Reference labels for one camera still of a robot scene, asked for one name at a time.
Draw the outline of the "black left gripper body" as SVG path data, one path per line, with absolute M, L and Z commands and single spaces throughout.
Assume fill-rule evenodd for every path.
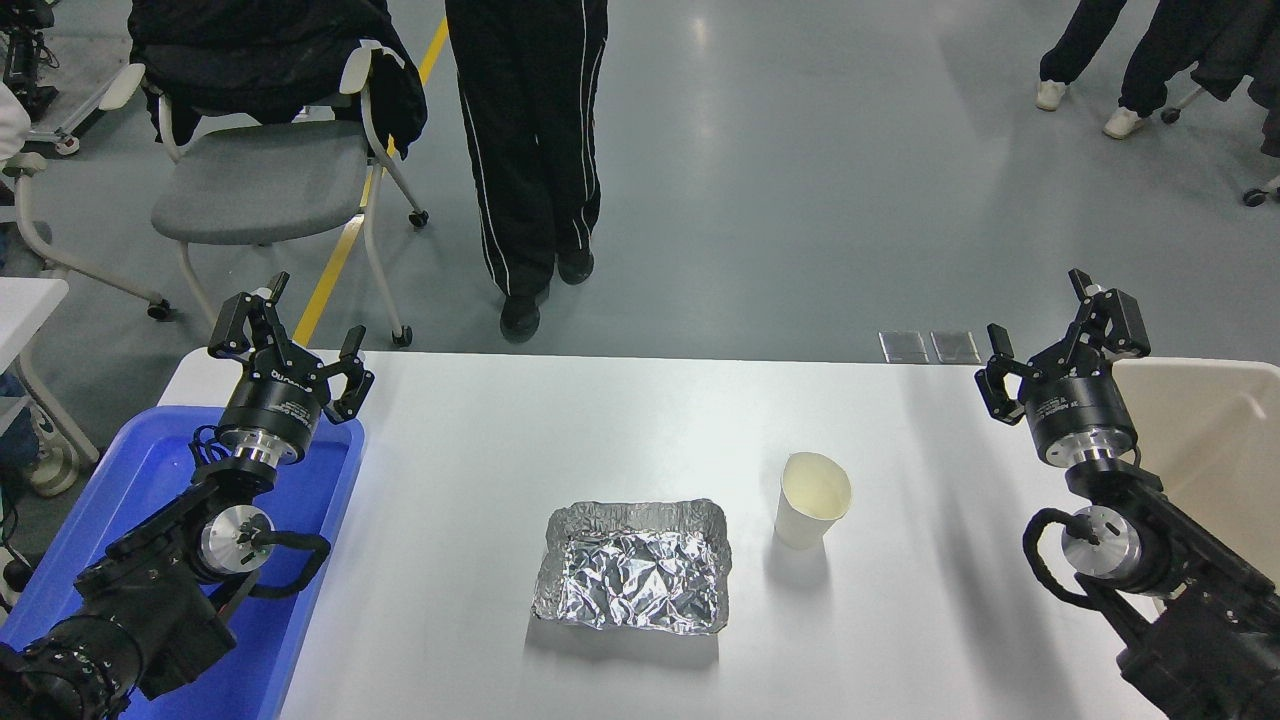
M 239 436 L 261 430 L 287 443 L 308 443 L 326 402 L 315 392 L 320 359 L 302 352 L 282 360 L 274 350 L 229 359 L 242 365 L 242 373 L 218 423 L 218 441 L 236 443 Z

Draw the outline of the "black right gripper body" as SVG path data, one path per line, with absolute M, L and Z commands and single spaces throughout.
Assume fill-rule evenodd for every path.
M 1112 369 L 1024 379 L 1020 405 L 1036 455 L 1050 466 L 1121 457 L 1138 446 L 1139 434 Z

